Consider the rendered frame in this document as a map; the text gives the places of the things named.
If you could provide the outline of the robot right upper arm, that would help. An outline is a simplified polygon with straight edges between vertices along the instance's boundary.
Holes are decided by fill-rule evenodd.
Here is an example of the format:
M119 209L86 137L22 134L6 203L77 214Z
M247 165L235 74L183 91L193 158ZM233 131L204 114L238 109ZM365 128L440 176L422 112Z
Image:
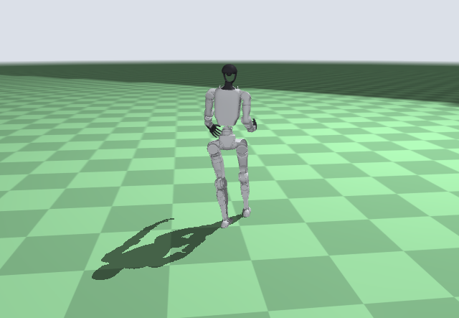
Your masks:
M243 103L242 103L243 116L241 117L241 123L250 124L249 117L250 117L250 109L251 109L251 95L246 91L240 90L240 98L243 100Z

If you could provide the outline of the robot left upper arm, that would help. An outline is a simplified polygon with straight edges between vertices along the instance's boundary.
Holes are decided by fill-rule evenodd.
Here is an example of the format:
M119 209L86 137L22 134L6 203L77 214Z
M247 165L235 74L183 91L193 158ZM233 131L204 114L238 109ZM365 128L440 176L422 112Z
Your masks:
M212 117L214 115L214 110L212 109L214 103L214 92L216 88L210 88L205 95L205 116Z

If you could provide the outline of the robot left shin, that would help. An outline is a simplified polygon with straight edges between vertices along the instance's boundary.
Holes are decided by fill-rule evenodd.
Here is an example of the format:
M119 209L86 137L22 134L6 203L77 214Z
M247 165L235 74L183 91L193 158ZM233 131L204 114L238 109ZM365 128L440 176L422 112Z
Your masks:
M229 221L228 209L227 209L227 205L228 205L227 188L225 188L223 190L219 190L217 188L217 180L215 180L214 184L215 184L215 187L216 187L217 200L218 200L219 206L220 206L221 211L222 211L222 218L223 218L223 220L226 219L226 221Z

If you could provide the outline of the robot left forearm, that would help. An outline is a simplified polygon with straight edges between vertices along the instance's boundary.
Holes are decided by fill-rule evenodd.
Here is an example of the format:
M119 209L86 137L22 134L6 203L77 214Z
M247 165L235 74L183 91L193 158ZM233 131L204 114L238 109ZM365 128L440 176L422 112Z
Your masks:
M206 109L205 109L205 111L206 111ZM204 111L204 121L205 121L204 124L211 128L213 126L212 117L205 116L205 111Z

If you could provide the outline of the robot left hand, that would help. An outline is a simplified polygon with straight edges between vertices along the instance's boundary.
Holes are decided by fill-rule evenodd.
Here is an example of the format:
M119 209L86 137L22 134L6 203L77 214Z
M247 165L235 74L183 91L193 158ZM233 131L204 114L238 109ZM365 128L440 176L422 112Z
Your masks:
M211 128L208 127L208 126L206 126L214 137L216 137L216 136L214 135L214 134L216 134L214 131L216 131L218 134L221 134L221 133L218 132L218 131L220 131L220 130L219 130L216 126L220 127L220 125L217 125L217 124L213 124L213 126L212 126ZM217 130L218 130L218 131L217 131ZM214 133L214 134L213 134L213 133ZM216 135L219 136L218 134L216 134ZM216 137L216 138L217 138L217 137Z

